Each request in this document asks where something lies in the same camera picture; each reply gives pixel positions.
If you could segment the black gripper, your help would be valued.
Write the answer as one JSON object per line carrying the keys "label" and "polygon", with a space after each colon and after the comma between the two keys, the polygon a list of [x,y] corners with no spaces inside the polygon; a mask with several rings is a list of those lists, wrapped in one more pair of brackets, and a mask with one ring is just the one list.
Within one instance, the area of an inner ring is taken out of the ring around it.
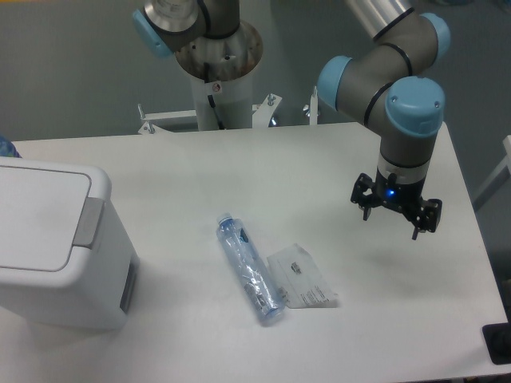
{"label": "black gripper", "polygon": [[404,215],[414,221],[412,240],[420,233],[434,233],[442,216],[440,199],[422,199],[422,189],[426,178],[412,184],[392,182],[377,171],[375,179],[361,173],[351,193],[351,202],[362,210],[362,219],[367,221],[372,208],[384,207]]}

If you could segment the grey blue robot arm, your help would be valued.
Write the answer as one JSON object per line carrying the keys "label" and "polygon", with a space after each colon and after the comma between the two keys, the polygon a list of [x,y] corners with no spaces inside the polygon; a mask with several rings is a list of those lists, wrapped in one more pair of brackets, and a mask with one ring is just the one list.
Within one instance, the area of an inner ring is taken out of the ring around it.
{"label": "grey blue robot arm", "polygon": [[365,219],[376,207],[401,214],[412,236],[437,230],[442,202],[422,190],[446,96],[422,73],[450,47],[446,22],[418,13],[408,1],[349,1],[348,7],[375,43],[364,57],[337,56],[323,67],[317,94],[332,109],[379,136],[375,177],[360,174],[351,202]]}

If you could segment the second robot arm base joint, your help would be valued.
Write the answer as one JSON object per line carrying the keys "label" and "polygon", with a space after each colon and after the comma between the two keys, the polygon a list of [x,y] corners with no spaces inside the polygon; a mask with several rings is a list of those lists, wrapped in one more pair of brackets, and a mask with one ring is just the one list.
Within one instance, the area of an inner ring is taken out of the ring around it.
{"label": "second robot arm base joint", "polygon": [[197,38],[222,40],[240,27],[238,1],[146,1],[132,15],[139,37],[156,57],[168,57]]}

